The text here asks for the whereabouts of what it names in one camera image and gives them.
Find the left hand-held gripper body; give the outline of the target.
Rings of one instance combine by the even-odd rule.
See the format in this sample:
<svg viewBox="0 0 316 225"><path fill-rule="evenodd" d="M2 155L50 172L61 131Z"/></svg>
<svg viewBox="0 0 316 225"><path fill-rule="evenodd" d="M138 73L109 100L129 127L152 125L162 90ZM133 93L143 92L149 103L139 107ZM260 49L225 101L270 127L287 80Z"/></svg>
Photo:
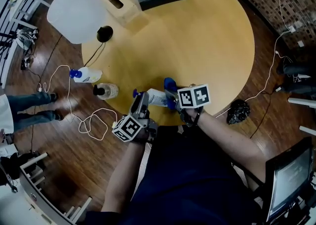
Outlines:
<svg viewBox="0 0 316 225"><path fill-rule="evenodd" d="M121 141L133 141L136 136L144 130L149 134L149 140L157 136L158 125L152 119L135 119L127 115L119 120L114 126L112 133Z"/></svg>

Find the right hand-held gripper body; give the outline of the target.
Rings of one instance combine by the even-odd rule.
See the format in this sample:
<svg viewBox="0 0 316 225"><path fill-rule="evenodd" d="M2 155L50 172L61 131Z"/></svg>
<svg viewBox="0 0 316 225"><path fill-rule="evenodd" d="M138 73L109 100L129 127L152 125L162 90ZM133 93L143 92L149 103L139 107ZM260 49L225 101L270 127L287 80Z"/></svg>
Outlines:
<svg viewBox="0 0 316 225"><path fill-rule="evenodd" d="M211 103L208 84L178 89L177 98L176 110L188 127L197 124L203 107ZM186 109L194 109L197 112L197 118L192 120Z"/></svg>

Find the person's right hand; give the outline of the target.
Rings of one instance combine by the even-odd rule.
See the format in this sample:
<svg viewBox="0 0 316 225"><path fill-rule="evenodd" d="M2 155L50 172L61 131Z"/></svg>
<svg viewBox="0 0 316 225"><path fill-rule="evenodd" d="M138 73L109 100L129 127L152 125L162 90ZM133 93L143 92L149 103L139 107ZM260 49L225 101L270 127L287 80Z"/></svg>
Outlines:
<svg viewBox="0 0 316 225"><path fill-rule="evenodd" d="M186 109L187 114L190 116L193 125L197 125L200 116L202 115L203 112L205 112L203 106L199 108L187 108Z"/></svg>

